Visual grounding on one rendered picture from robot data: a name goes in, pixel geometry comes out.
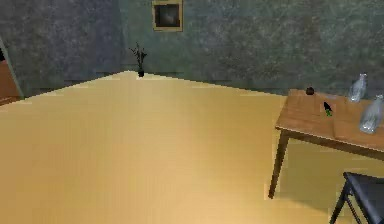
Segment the clear glass bottle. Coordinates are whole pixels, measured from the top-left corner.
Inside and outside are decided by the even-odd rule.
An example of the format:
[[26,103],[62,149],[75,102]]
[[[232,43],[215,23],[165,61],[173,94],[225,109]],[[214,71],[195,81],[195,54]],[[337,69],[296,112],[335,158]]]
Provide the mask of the clear glass bottle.
[[359,79],[356,80],[351,86],[348,95],[348,98],[351,102],[359,102],[363,98],[367,86],[366,78],[367,74],[361,73],[359,75]]
[[377,95],[363,112],[359,128],[362,132],[373,134],[381,123],[384,106],[384,95]]

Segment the dark potted house plant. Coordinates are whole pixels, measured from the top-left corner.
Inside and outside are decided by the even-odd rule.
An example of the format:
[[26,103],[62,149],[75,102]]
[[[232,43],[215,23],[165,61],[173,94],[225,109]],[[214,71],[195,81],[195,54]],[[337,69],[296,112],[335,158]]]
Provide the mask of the dark potted house plant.
[[137,65],[138,65],[138,76],[143,77],[145,72],[144,72],[144,58],[147,56],[147,53],[144,51],[143,48],[140,47],[139,43],[136,43],[135,48],[131,48],[132,53],[136,57]]

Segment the brown wooden table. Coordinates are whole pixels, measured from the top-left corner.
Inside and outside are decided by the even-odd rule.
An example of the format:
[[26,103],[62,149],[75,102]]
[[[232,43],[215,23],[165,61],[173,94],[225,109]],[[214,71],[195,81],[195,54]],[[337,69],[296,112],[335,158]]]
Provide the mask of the brown wooden table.
[[[331,106],[332,116],[326,115],[324,102]],[[290,139],[384,161],[384,118],[374,134],[359,130],[361,115],[370,103],[372,100],[353,103],[344,96],[306,95],[305,90],[291,89],[275,125],[280,138],[268,197],[274,197]]]

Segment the black chair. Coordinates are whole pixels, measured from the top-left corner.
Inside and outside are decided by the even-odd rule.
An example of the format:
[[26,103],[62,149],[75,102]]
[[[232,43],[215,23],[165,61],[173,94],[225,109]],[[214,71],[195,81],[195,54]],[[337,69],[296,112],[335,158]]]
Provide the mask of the black chair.
[[345,183],[330,218],[329,224],[335,224],[343,206],[348,204],[358,224],[362,224],[350,196],[353,196],[367,224],[384,224],[384,177],[374,177],[352,172],[344,172]]

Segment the gold framed wall picture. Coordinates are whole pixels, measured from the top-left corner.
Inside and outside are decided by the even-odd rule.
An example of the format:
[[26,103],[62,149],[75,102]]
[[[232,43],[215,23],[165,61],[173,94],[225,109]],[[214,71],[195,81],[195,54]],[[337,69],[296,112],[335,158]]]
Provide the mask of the gold framed wall picture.
[[156,32],[182,32],[183,0],[153,0],[152,26]]

